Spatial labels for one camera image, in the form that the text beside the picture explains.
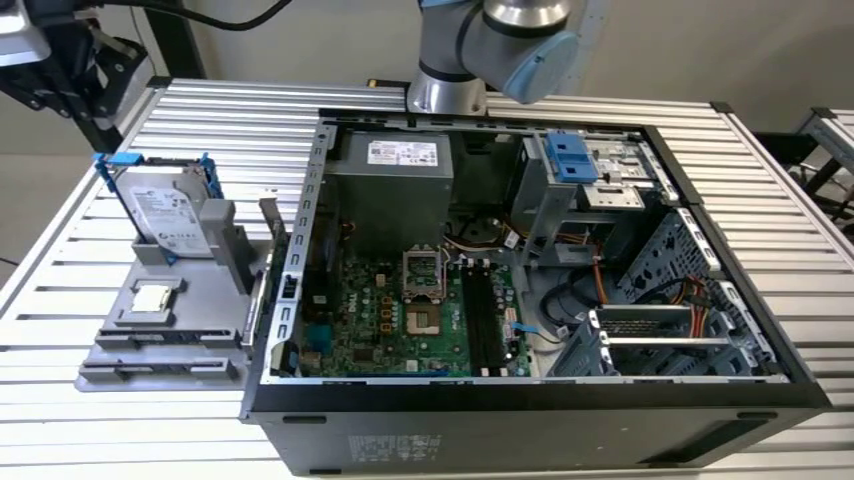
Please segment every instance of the gray floor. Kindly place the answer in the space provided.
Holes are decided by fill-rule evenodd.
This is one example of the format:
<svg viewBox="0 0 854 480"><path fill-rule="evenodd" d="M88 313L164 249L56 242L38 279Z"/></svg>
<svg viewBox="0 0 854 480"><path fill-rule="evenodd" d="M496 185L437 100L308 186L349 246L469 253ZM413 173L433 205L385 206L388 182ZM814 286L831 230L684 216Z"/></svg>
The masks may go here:
<svg viewBox="0 0 854 480"><path fill-rule="evenodd" d="M0 257L24 258L89 165L85 155L0 155ZM0 262L0 286L13 271Z"/></svg>

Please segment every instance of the motherboard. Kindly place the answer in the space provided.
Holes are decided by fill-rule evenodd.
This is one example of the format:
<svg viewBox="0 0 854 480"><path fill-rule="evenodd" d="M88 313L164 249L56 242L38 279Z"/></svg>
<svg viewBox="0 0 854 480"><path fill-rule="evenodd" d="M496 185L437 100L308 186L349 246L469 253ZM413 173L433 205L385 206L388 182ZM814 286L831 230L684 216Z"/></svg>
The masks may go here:
<svg viewBox="0 0 854 480"><path fill-rule="evenodd" d="M529 375L507 266L423 247L399 259L344 255L339 278L329 314L307 319L304 375Z"/></svg>

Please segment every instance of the hard drive label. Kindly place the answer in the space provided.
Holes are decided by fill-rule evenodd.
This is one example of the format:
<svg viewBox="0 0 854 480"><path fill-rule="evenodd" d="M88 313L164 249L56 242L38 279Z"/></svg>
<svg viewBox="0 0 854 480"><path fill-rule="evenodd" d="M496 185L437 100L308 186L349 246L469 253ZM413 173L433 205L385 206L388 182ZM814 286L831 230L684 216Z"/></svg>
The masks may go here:
<svg viewBox="0 0 854 480"><path fill-rule="evenodd" d="M198 217L186 195L172 188L132 187L138 216L157 244L174 255L209 255Z"/></svg>

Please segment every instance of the blue tab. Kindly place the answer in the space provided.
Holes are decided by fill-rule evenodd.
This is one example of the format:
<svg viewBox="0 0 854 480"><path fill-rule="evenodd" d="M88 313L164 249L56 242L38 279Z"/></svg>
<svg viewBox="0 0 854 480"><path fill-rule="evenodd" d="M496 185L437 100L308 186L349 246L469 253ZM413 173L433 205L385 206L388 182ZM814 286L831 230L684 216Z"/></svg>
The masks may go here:
<svg viewBox="0 0 854 480"><path fill-rule="evenodd" d="M204 169L204 173L208 176L208 191L210 192L210 196L213 198L225 198L222 196L222 187L218 184L218 175L216 174L216 163L213 163L213 159L208 156L208 152L201 154L201 158L198 159L198 165Z"/></svg>
<svg viewBox="0 0 854 480"><path fill-rule="evenodd" d="M451 3L463 3L469 2L471 0L421 0L421 8L429 7L440 7L443 5L449 5Z"/></svg>
<svg viewBox="0 0 854 480"><path fill-rule="evenodd" d="M116 167L133 167L140 165L145 158L141 153L118 152L109 157L109 163Z"/></svg>
<svg viewBox="0 0 854 480"><path fill-rule="evenodd" d="M555 166L555 178L560 183L595 183L599 179L592 156L579 135L547 133L545 154Z"/></svg>
<svg viewBox="0 0 854 480"><path fill-rule="evenodd" d="M308 325L308 346L323 355L332 353L332 325Z"/></svg>

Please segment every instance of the barcode label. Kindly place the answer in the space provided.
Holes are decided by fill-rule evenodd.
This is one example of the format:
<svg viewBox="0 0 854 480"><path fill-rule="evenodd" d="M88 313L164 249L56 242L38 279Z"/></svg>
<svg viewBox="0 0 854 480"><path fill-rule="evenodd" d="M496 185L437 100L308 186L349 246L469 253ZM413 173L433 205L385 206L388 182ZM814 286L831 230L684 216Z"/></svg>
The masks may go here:
<svg viewBox="0 0 854 480"><path fill-rule="evenodd" d="M437 167L436 144L373 141L368 145L368 163L404 167Z"/></svg>

